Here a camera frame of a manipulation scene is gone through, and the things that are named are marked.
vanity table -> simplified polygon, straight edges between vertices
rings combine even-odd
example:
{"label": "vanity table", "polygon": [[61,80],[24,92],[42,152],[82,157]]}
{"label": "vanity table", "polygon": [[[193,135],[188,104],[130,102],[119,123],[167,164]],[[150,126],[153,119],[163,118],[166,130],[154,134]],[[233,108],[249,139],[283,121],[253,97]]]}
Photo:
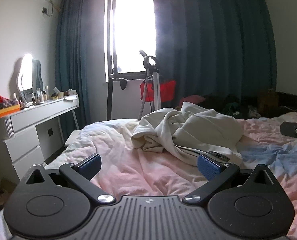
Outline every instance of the vanity table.
{"label": "vanity table", "polygon": [[0,175],[18,183],[35,163],[44,163],[36,125],[79,107],[77,96],[49,100],[0,118]]}

blue gripper pad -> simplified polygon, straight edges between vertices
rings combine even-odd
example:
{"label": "blue gripper pad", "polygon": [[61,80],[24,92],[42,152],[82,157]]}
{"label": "blue gripper pad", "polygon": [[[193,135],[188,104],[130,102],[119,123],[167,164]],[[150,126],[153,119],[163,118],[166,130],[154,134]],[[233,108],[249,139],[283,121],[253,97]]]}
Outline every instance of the blue gripper pad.
{"label": "blue gripper pad", "polygon": [[202,155],[197,158],[198,171],[203,174],[207,180],[213,179],[216,175],[221,173],[221,168],[212,163]]}

pastel tie-dye duvet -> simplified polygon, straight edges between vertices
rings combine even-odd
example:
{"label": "pastel tie-dye duvet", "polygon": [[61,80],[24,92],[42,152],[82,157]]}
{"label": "pastel tie-dye duvet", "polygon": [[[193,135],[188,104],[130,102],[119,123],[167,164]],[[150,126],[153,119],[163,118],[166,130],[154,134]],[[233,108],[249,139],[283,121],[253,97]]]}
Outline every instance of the pastel tie-dye duvet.
{"label": "pastel tie-dye duvet", "polygon": [[[241,168],[257,164],[269,166],[295,208],[295,219],[288,237],[297,239],[297,139],[282,136],[282,122],[297,122],[297,113],[278,118],[238,120],[244,135],[237,144],[243,157]],[[130,140],[138,120],[94,123],[46,168],[66,162],[78,163],[93,153],[102,158],[101,171],[91,180],[117,198],[122,195],[179,195],[180,198],[205,184],[197,167],[186,164],[168,152],[148,153],[134,149]],[[9,232],[0,213],[0,240]]]}

white stool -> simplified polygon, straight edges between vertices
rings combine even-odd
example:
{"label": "white stool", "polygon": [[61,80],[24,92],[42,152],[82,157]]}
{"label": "white stool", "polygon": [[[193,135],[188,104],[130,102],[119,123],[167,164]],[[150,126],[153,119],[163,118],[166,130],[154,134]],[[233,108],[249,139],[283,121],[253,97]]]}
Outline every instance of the white stool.
{"label": "white stool", "polygon": [[75,141],[75,139],[80,135],[81,130],[75,130],[71,133],[67,141],[65,142],[65,147],[69,146],[71,143]]}

drawer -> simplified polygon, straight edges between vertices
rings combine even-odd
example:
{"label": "drawer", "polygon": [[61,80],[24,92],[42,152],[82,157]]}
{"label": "drawer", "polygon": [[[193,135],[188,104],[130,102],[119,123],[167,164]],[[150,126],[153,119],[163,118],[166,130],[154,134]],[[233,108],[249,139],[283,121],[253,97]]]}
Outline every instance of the drawer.
{"label": "drawer", "polygon": [[11,139],[5,141],[12,162],[34,149],[40,144],[35,126],[17,133]]}
{"label": "drawer", "polygon": [[14,132],[34,125],[44,119],[56,117],[78,107],[78,99],[59,100],[34,106],[11,116]]}
{"label": "drawer", "polygon": [[23,156],[19,160],[13,163],[15,171],[19,179],[22,179],[25,173],[29,170],[29,168],[36,163],[43,163],[44,157],[42,154],[42,150],[40,147],[29,152],[27,155]]}

